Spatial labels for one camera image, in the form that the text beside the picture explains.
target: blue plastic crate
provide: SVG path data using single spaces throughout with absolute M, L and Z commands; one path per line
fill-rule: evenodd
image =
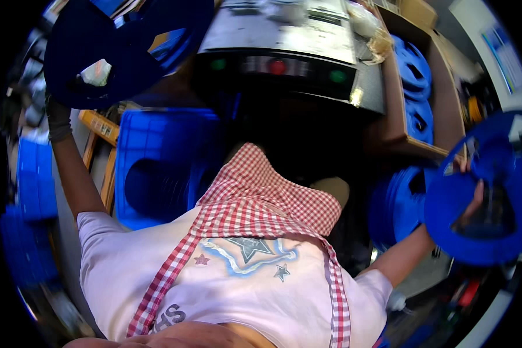
M 50 145 L 21 138 L 17 178 L 19 205 L 25 221 L 49 219 L 58 215 Z
M 152 218 L 139 213 L 126 199 L 126 185 L 133 185 L 131 189 L 139 190 L 142 184 L 142 180 L 126 183 L 126 177 L 132 165 L 143 158 L 170 163 L 179 172 L 188 171 L 188 199 L 184 211 L 193 208 L 210 184 L 205 185 L 204 174 L 216 174 L 222 165 L 223 139 L 221 122 L 209 109 L 126 111 L 120 124 L 116 156 L 115 204 L 118 220 L 131 229 L 141 229 L 173 219 L 170 214 L 167 218 Z
M 0 217 L 0 232 L 16 285 L 32 286 L 58 277 L 45 225 L 25 222 L 21 207 L 12 205 Z

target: gray glove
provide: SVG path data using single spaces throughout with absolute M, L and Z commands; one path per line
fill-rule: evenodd
M 72 109 L 47 96 L 46 114 L 48 115 L 48 138 L 52 143 L 59 142 L 72 133 L 70 113 Z

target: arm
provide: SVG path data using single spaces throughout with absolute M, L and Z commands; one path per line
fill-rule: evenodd
M 470 170 L 469 162 L 457 163 L 461 173 Z M 481 206 L 483 201 L 484 183 L 480 180 L 474 191 L 474 198 L 459 218 L 467 223 L 467 220 Z M 425 224 L 420 225 L 408 237 L 393 245 L 381 255 L 368 268 L 360 272 L 362 275 L 372 269 L 378 269 L 389 279 L 392 287 L 400 284 L 410 272 L 435 248 L 435 242 L 427 233 Z
M 47 105 L 49 139 L 58 165 L 64 195 L 74 219 L 77 219 L 77 214 L 81 212 L 107 213 L 95 183 L 79 156 L 70 127 L 70 111 L 71 109 L 49 98 Z
M 392 287 L 396 287 L 434 248 L 435 243 L 422 224 L 360 272 L 360 275 L 378 269 L 391 282 Z
M 66 195 L 73 218 L 77 219 L 77 214 L 81 212 L 108 214 L 95 183 L 79 156 L 73 135 L 69 134 L 64 139 L 52 143 L 52 150 L 58 165 L 64 195 Z

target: green button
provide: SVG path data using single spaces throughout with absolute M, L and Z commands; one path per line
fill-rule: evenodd
M 333 70 L 329 74 L 329 79 L 331 79 L 332 82 L 341 84 L 346 80 L 346 74 L 341 72 L 340 70 Z
M 226 67 L 226 59 L 215 59 L 211 62 L 211 69 L 222 70 Z

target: pink star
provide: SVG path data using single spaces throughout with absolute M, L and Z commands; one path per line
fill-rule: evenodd
M 204 264 L 205 266 L 207 266 L 207 261 L 210 260 L 209 258 L 206 258 L 203 254 L 199 255 L 199 257 L 194 257 L 194 259 L 195 264 Z

